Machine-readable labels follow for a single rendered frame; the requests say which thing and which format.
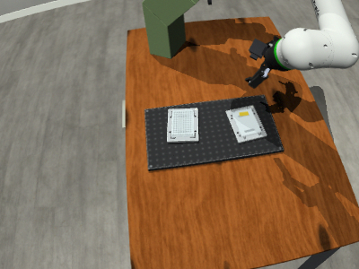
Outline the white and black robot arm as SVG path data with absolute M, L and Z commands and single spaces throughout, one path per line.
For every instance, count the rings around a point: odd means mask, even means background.
M 297 28 L 269 43 L 270 64 L 278 71 L 347 69 L 359 58 L 359 43 L 341 0 L 311 0 L 320 30 Z M 306 32 L 305 32 L 306 31 Z M 267 44 L 254 39 L 250 57 L 265 57 Z M 289 61 L 289 62 L 288 62 Z

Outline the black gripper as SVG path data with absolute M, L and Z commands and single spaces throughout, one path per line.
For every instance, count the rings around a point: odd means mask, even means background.
M 274 36 L 274 39 L 271 40 L 270 42 L 267 43 L 267 45 L 270 43 L 272 44 L 273 42 L 279 40 L 279 38 L 277 38 L 276 36 Z M 262 82 L 264 82 L 269 75 L 267 73 L 269 73 L 269 71 L 271 71 L 272 69 L 276 70 L 270 63 L 268 60 L 268 56 L 267 56 L 267 52 L 269 49 L 269 45 L 267 46 L 267 51 L 265 53 L 265 60 L 264 62 L 261 64 L 260 68 L 258 69 L 258 71 L 249 78 L 246 78 L 245 81 L 249 83 L 249 86 L 252 87 L 253 89 L 255 89 L 256 87 L 258 87 Z M 266 63 L 267 62 L 267 63 Z M 264 66 L 265 65 L 265 66 Z M 266 69 L 265 69 L 266 68 Z M 263 72 L 264 71 L 264 72 Z M 256 77 L 255 77 L 256 76 Z M 255 77 L 255 78 L 254 78 Z M 254 79 L 253 79 L 254 78 Z

